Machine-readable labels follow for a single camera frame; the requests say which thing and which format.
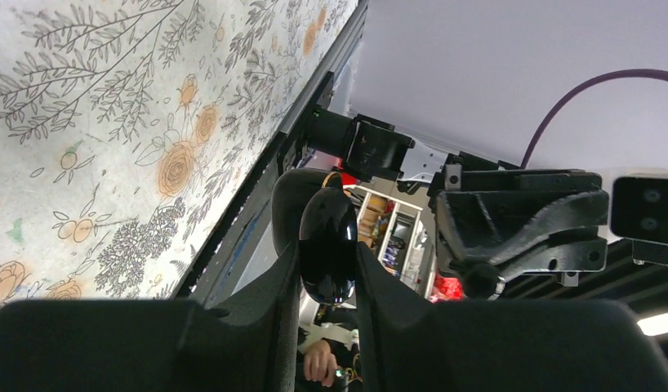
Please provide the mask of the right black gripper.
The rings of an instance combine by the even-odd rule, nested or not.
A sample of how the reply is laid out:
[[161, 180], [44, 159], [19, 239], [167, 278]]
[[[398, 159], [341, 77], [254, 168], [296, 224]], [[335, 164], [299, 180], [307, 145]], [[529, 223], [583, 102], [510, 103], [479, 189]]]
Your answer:
[[491, 282], [524, 274], [596, 272], [605, 266], [609, 196], [599, 174], [521, 169], [504, 161], [449, 154], [428, 196], [436, 202], [442, 270], [489, 265]]

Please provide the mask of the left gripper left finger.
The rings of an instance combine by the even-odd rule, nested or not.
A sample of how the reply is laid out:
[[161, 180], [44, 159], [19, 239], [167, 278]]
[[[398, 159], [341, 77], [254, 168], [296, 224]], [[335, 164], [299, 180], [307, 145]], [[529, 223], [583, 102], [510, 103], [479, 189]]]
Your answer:
[[291, 391], [296, 245], [213, 308], [30, 300], [0, 310], [0, 391]]

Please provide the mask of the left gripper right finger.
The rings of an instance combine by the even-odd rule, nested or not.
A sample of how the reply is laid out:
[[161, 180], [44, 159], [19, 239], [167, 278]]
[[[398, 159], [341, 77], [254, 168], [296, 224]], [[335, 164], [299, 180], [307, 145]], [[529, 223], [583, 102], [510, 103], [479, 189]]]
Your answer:
[[366, 391], [668, 391], [668, 361], [623, 305], [433, 303], [356, 251]]

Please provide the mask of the black oval case lid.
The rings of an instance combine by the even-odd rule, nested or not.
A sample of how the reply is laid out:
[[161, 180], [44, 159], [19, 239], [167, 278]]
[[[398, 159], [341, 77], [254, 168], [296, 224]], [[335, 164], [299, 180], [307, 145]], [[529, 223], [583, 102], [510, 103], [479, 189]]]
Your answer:
[[342, 189], [324, 187], [305, 206], [299, 230], [301, 280], [322, 305], [340, 305], [354, 293], [357, 216]]

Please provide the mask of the black earbud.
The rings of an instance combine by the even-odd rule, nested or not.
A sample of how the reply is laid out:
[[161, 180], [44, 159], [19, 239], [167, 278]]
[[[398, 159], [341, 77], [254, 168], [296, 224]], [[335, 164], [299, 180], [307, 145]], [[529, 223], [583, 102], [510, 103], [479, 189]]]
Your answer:
[[471, 266], [461, 275], [460, 281], [465, 296], [478, 300], [498, 298], [505, 286], [499, 270], [488, 264]]

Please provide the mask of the black earbud charging case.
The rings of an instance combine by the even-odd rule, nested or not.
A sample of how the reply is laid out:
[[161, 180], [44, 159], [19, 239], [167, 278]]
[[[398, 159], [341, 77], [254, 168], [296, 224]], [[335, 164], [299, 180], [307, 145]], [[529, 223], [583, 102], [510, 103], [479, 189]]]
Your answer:
[[277, 179], [271, 195], [271, 223], [278, 256], [298, 239], [303, 211], [321, 188], [343, 189], [341, 174], [302, 167], [285, 172]]

